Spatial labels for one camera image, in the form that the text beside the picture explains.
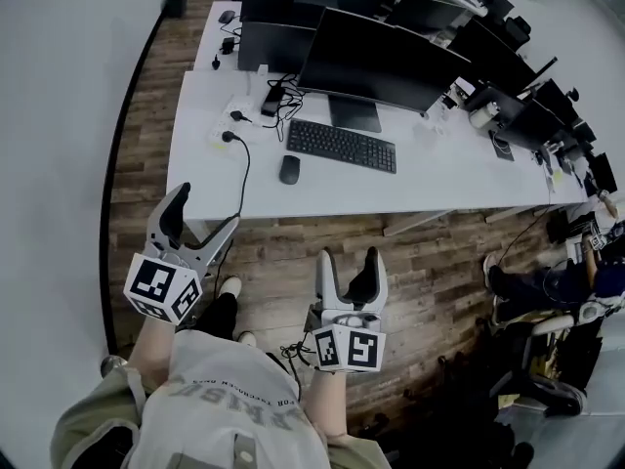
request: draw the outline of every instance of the black mouse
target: black mouse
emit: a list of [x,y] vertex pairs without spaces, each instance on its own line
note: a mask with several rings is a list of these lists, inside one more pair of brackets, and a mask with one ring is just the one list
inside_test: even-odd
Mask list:
[[285,154],[280,167],[280,181],[284,184],[296,184],[300,178],[300,158]]
[[219,16],[218,21],[221,24],[229,24],[234,19],[234,16],[236,16],[234,11],[223,11],[222,14]]

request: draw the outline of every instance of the keyboard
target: keyboard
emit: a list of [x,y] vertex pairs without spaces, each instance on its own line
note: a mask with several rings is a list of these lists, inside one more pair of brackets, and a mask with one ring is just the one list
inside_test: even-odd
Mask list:
[[396,174],[394,144],[321,123],[291,120],[286,148]]

